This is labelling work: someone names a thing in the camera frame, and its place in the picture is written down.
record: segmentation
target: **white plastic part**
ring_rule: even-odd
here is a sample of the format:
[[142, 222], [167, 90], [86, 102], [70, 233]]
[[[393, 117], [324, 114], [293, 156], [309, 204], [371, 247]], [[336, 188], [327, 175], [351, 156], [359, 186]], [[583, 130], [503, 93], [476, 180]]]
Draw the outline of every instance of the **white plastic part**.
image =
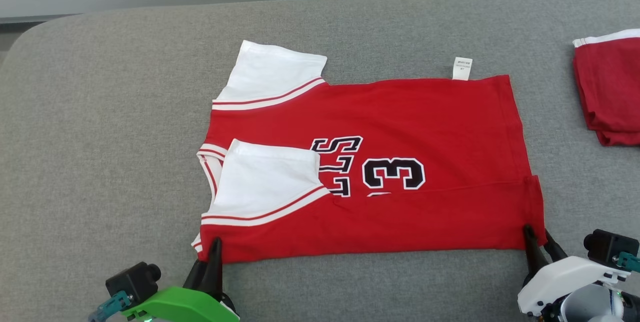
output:
[[614, 284], [618, 282], [618, 276], [626, 278], [629, 274], [631, 272], [569, 256], [542, 267], [518, 293], [518, 306], [522, 313], [541, 315], [547, 303], [553, 303], [578, 288], [595, 281]]

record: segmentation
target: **care label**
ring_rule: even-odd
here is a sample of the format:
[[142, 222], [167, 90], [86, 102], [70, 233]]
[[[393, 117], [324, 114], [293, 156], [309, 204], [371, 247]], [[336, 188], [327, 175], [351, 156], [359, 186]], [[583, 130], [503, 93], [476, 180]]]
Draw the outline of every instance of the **care label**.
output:
[[471, 63], [473, 62], [473, 59], [456, 57], [455, 62], [453, 62], [453, 79], [469, 80]]

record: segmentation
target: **white tag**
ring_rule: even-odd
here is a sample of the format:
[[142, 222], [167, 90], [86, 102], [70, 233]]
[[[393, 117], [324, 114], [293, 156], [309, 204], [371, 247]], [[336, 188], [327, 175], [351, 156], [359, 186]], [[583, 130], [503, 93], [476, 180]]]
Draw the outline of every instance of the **white tag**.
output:
[[453, 79], [469, 80], [473, 59], [456, 57], [453, 62]]

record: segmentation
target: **red stripe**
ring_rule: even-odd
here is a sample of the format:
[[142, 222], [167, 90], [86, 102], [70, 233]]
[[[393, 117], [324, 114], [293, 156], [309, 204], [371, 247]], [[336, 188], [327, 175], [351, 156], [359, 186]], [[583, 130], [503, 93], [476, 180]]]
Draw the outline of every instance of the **red stripe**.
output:
[[220, 152], [218, 152], [218, 151], [215, 151], [215, 150], [213, 150], [213, 149], [201, 149], [200, 151], [201, 151], [201, 152], [211, 152], [211, 153], [215, 153], [215, 154], [217, 154], [217, 155], [221, 156], [222, 158], [224, 158], [224, 157], [225, 157], [225, 155], [224, 155], [224, 154], [222, 154], [222, 153], [220, 153]]
[[313, 82], [317, 82], [318, 80], [321, 80], [322, 78], [315, 78], [314, 80], [311, 80], [311, 82], [302, 84], [301, 86], [295, 88], [292, 91], [289, 91], [288, 93], [282, 94], [281, 96], [277, 96], [277, 97], [271, 97], [271, 98], [264, 98], [264, 99], [254, 99], [252, 101], [247, 101], [247, 102], [224, 102], [224, 101], [213, 101], [213, 104], [215, 105], [242, 105], [242, 104], [251, 104], [251, 103], [258, 103], [258, 102], [266, 102], [266, 101], [272, 101], [274, 99], [279, 99], [279, 98], [283, 98], [288, 96], [289, 94], [295, 92], [295, 91], [299, 91], [300, 89], [306, 87], [307, 85], [310, 85]]
[[295, 201], [289, 203], [286, 206], [281, 206], [281, 208], [278, 208], [277, 210], [273, 210], [273, 211], [271, 211], [269, 213], [265, 213], [263, 215], [259, 215], [258, 217], [242, 218], [242, 217], [228, 217], [226, 215], [207, 215], [206, 217], [202, 217], [202, 219], [219, 218], [219, 219], [236, 219], [238, 221], [252, 221], [254, 219], [260, 219], [260, 218], [268, 217], [269, 215], [277, 213], [277, 212], [279, 212], [279, 211], [281, 211], [281, 210], [283, 210], [285, 208], [289, 208], [290, 206], [292, 206], [292, 205], [296, 204], [297, 202], [301, 201], [302, 199], [305, 199], [306, 197], [308, 197], [311, 193], [317, 192], [318, 190], [320, 190], [322, 188], [324, 188], [324, 186], [320, 186], [320, 187], [312, 190], [311, 192], [306, 193], [304, 196], [296, 199]]
[[206, 167], [208, 175], [211, 176], [211, 181], [213, 182], [213, 197], [215, 197], [216, 193], [218, 192], [218, 185], [216, 184], [216, 180], [213, 176], [213, 173], [211, 172], [211, 169], [209, 168], [209, 163], [207, 163], [206, 159], [204, 160], [204, 166]]

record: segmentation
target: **folded shirt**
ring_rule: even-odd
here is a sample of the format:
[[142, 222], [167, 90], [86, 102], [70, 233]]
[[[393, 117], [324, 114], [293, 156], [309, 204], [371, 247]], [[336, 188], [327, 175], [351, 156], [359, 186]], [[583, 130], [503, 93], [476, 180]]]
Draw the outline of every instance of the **folded shirt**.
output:
[[587, 127], [603, 146], [640, 145], [640, 29], [573, 41]]

